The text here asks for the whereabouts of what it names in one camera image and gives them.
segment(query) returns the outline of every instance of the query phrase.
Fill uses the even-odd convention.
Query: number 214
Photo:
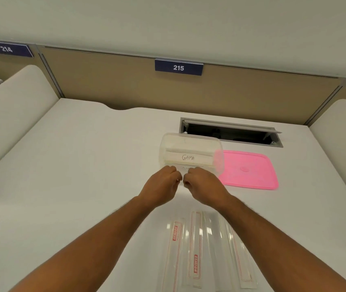
[[[3,50],[4,52],[13,52],[11,48],[9,47],[4,47],[4,46],[0,46],[1,50]]]
[[[174,70],[184,70],[184,66],[183,65],[175,65]]]

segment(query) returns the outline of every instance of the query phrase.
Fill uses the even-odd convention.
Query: clear plastic packaging
[[[242,289],[257,289],[257,281],[253,272],[252,257],[249,254],[246,246],[238,237],[233,228],[225,223],[225,230],[227,231],[227,238],[229,242],[230,254],[232,257],[231,278],[233,285],[236,287],[237,282],[234,280],[239,279],[239,285]]]
[[[159,164],[175,166],[181,174],[201,167],[219,176],[224,171],[222,143],[214,137],[166,133],[159,147]]]
[[[203,215],[193,211],[184,234],[182,285],[202,287],[201,265],[203,261]]]
[[[231,266],[232,260],[227,234],[226,231],[223,231],[223,228],[226,228],[224,220],[221,226],[217,212],[203,212],[203,215],[212,269],[214,271],[215,291],[232,291],[228,256],[230,257]]]
[[[156,292],[176,292],[178,290],[179,267],[184,232],[183,218],[167,225],[170,230],[167,254],[162,256],[159,282]]]

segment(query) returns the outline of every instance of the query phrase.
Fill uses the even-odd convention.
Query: white desk
[[[60,99],[0,161],[0,291],[137,195],[159,169],[162,135],[180,117],[275,127],[284,148],[222,142],[267,155],[279,189],[228,187],[346,278],[346,186],[305,126]],[[156,289],[166,222],[207,209],[182,186],[141,225],[100,291]],[[204,246],[202,292],[214,291]],[[258,290],[271,288],[256,267]]]

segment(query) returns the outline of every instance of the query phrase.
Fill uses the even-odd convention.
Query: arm
[[[150,177],[141,193],[37,267],[10,292],[95,292],[154,208],[173,199],[182,179],[174,166]]]
[[[276,292],[346,292],[346,280],[277,227],[229,194],[212,173],[189,169],[184,186],[213,207],[247,246]]]

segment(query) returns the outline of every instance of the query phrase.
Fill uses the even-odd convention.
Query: person's left arm
[[[141,193],[41,264],[10,292],[95,292],[154,208],[173,199],[182,180],[174,166],[150,177]]]

